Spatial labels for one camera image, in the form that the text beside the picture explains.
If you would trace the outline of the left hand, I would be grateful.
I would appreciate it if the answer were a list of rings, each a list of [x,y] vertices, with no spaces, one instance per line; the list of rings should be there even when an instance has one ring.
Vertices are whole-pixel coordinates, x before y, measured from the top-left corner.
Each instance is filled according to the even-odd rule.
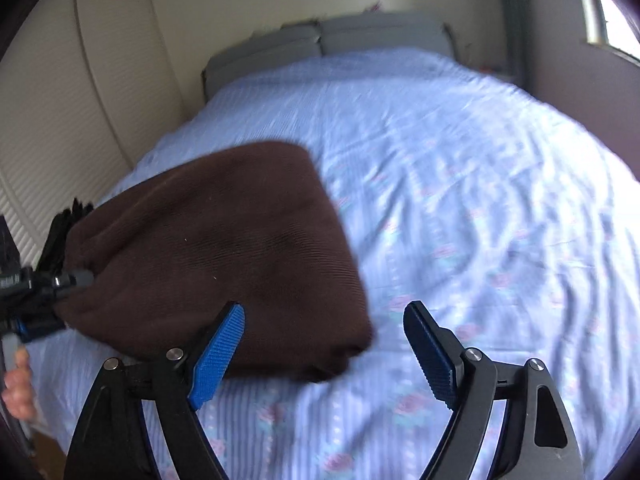
[[[37,419],[35,390],[32,386],[32,369],[29,353],[25,347],[14,353],[14,370],[4,374],[2,400],[9,414],[21,422],[33,422]]]

